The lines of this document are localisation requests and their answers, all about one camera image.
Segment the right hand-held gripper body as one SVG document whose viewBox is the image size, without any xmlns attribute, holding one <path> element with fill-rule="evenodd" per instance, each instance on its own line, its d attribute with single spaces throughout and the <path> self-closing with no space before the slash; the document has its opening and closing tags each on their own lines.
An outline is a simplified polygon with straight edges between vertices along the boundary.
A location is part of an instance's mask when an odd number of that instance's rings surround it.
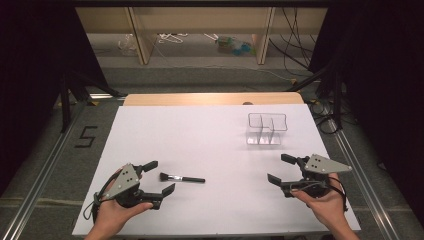
<svg viewBox="0 0 424 240">
<path fill-rule="evenodd" d="M 349 165 L 318 154 L 297 158 L 296 164 L 302 172 L 302 179 L 298 183 L 294 183 L 293 188 L 302 190 L 311 197 L 322 197 L 330 191 L 330 173 L 352 170 Z"/>
</svg>

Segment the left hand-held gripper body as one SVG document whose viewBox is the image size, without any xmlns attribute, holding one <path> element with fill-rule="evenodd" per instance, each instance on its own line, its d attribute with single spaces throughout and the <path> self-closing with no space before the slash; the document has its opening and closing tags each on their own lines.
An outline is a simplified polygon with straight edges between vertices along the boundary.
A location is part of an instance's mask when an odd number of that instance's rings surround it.
<svg viewBox="0 0 424 240">
<path fill-rule="evenodd" d="M 143 165 L 126 164 L 114 179 L 112 186 L 102 194 L 103 200 L 116 200 L 124 208 L 137 205 L 141 199 L 140 178 Z"/>
</svg>

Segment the black makeup brush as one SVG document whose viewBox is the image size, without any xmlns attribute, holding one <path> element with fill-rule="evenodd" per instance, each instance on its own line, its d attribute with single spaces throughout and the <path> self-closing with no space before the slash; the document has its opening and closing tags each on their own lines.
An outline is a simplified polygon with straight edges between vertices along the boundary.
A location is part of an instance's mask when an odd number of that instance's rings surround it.
<svg viewBox="0 0 424 240">
<path fill-rule="evenodd" d="M 205 183 L 206 180 L 203 178 L 195 178 L 195 177 L 185 177 L 185 176 L 177 176 L 177 175 L 169 175 L 161 172 L 159 174 L 159 178 L 161 181 L 180 181 L 180 182 L 191 182 L 191 183 Z"/>
</svg>

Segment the clear acrylic organizer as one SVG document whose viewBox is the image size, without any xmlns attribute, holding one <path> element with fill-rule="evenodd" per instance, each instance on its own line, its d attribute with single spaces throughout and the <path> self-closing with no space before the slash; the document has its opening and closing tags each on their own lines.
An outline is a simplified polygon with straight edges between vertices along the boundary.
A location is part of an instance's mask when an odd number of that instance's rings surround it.
<svg viewBox="0 0 424 240">
<path fill-rule="evenodd" d="M 249 113 L 246 128 L 248 145 L 280 145 L 288 130 L 287 116 L 280 113 Z"/>
</svg>

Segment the person's left hand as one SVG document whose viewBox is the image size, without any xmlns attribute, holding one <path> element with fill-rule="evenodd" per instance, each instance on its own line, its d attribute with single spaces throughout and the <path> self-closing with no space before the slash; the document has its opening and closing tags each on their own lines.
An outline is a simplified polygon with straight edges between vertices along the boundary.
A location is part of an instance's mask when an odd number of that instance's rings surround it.
<svg viewBox="0 0 424 240">
<path fill-rule="evenodd" d="M 142 202 L 132 208 L 124 208 L 115 200 L 105 201 L 100 204 L 96 221 L 92 227 L 107 229 L 119 233 L 126 222 L 153 207 L 150 202 Z"/>
</svg>

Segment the person's right hand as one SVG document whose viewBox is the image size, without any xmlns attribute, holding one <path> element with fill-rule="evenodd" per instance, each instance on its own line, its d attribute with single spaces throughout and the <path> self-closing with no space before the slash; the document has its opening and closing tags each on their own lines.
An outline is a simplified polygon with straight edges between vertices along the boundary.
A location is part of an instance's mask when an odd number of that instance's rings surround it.
<svg viewBox="0 0 424 240">
<path fill-rule="evenodd" d="M 337 191 L 332 190 L 321 198 L 313 198 L 301 190 L 293 190 L 292 194 L 304 202 L 329 231 L 330 228 L 349 226 L 344 215 L 343 197 Z"/>
</svg>

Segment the white table sheet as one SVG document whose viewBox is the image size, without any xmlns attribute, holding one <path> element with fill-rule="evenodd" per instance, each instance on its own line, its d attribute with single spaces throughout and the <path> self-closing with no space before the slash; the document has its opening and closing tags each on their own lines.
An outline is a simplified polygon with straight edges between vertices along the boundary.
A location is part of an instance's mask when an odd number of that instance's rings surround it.
<svg viewBox="0 0 424 240">
<path fill-rule="evenodd" d="M 278 145 L 246 142 L 251 113 L 283 114 L 288 129 Z M 270 236 L 324 231 L 301 201 L 287 198 L 268 175 L 296 181 L 300 169 L 281 154 L 327 153 L 305 104 L 125 106 L 119 108 L 85 201 L 91 203 L 122 165 L 157 161 L 141 188 L 165 188 L 160 173 L 199 178 L 179 182 L 157 210 L 132 218 L 124 237 Z"/>
</svg>

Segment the black metal stand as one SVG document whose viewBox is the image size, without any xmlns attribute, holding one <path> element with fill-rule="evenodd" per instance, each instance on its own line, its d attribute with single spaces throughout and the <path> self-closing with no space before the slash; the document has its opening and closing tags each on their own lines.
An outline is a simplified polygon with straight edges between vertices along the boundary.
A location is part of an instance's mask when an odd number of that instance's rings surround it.
<svg viewBox="0 0 424 240">
<path fill-rule="evenodd" d="M 328 98 L 330 94 L 333 95 L 333 110 L 329 117 L 336 125 L 335 132 L 342 129 L 341 123 L 341 95 L 342 95 L 342 80 L 341 70 L 334 64 L 329 63 L 321 70 L 314 73 L 312 76 L 307 77 L 300 83 L 287 89 L 287 92 L 297 92 L 312 82 L 320 80 L 320 84 L 316 89 L 316 96 L 318 98 Z"/>
<path fill-rule="evenodd" d="M 114 98 L 126 97 L 125 93 L 118 92 L 109 87 L 106 83 L 101 83 L 99 81 L 91 79 L 87 75 L 84 75 L 77 71 L 66 72 L 60 80 L 62 133 L 64 133 L 71 124 L 71 104 L 69 99 L 69 93 L 72 93 L 78 102 L 87 102 L 90 99 L 90 94 L 86 89 L 87 86 L 94 86 Z"/>
</svg>

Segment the black curtain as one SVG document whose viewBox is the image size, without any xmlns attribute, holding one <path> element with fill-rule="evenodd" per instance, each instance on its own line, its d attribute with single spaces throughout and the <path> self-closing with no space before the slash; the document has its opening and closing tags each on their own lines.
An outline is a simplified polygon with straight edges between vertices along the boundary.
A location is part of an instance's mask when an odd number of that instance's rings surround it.
<svg viewBox="0 0 424 240">
<path fill-rule="evenodd" d="M 76 9 L 33 0 L 0 0 L 0 195 L 30 154 L 61 79 L 79 73 L 104 84 Z"/>
<path fill-rule="evenodd" d="M 424 225 L 424 0 L 336 0 L 310 69 L 329 63 L 344 39 L 354 115 Z"/>
</svg>

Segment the blue plastic toys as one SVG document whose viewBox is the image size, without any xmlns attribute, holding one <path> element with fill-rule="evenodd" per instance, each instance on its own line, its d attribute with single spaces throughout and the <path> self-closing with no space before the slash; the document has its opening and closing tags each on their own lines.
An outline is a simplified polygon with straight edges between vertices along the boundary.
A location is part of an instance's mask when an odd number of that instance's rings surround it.
<svg viewBox="0 0 424 240">
<path fill-rule="evenodd" d="M 251 47 L 249 43 L 240 43 L 240 44 L 235 44 L 231 52 L 235 56 L 240 56 L 243 54 L 252 54 L 253 48 Z"/>
</svg>

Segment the clear plastic bag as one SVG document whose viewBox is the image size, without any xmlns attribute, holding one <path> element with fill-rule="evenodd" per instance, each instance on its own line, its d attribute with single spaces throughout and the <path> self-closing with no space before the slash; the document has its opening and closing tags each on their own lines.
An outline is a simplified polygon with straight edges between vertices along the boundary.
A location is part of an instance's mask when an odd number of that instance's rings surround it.
<svg viewBox="0 0 424 240">
<path fill-rule="evenodd" d="M 137 46 L 132 34 L 126 34 L 118 41 L 118 49 L 124 56 L 136 56 Z"/>
</svg>

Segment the white clothes hangers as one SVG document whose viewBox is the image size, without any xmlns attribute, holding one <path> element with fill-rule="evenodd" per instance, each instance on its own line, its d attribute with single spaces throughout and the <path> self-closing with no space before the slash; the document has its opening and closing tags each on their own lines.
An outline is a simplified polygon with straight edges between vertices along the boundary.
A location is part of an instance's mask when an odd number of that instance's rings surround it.
<svg viewBox="0 0 424 240">
<path fill-rule="evenodd" d="M 187 37 L 187 34 L 161 33 L 158 37 L 158 42 L 160 44 L 164 44 L 166 42 L 182 44 L 184 42 L 183 37 Z"/>
</svg>

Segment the light wooden counter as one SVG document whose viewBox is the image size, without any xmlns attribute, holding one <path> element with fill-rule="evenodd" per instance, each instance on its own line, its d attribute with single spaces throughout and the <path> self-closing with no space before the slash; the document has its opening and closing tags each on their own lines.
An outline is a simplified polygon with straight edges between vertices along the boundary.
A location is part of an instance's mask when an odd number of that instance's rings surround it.
<svg viewBox="0 0 424 240">
<path fill-rule="evenodd" d="M 289 22 L 301 34 L 320 32 L 325 8 L 306 7 L 78 7 L 88 33 L 131 34 L 139 62 L 149 62 L 159 33 L 250 34 L 257 63 L 265 63 L 269 37 L 287 34 Z"/>
</svg>

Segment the aluminium floor rail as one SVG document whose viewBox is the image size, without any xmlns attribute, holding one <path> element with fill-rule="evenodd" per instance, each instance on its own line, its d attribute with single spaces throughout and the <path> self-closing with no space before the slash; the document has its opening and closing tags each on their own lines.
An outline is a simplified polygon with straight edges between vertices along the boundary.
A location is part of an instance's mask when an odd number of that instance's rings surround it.
<svg viewBox="0 0 424 240">
<path fill-rule="evenodd" d="M 366 173 L 344 131 L 339 129 L 333 120 L 330 120 L 328 125 L 335 134 L 335 138 L 346 159 L 346 162 L 353 168 L 352 174 L 384 240 L 400 240 L 393 221 L 391 220 L 384 205 L 379 200 L 371 181 L 366 176 Z"/>
<path fill-rule="evenodd" d="M 59 134 L 58 140 L 55 142 L 53 149 L 50 151 L 48 158 L 42 165 L 37 178 L 32 183 L 29 192 L 23 198 L 19 204 L 18 211 L 12 218 L 6 232 L 0 238 L 0 240 L 18 240 L 22 234 L 27 222 L 29 221 L 31 214 L 37 204 L 39 197 L 45 189 L 47 182 L 49 181 L 53 170 L 55 169 L 57 162 L 59 161 L 65 145 L 69 139 L 69 136 L 73 130 L 75 123 L 80 117 L 82 111 L 85 108 L 84 103 L 77 103 L 71 112 L 71 120 L 68 125 Z"/>
</svg>

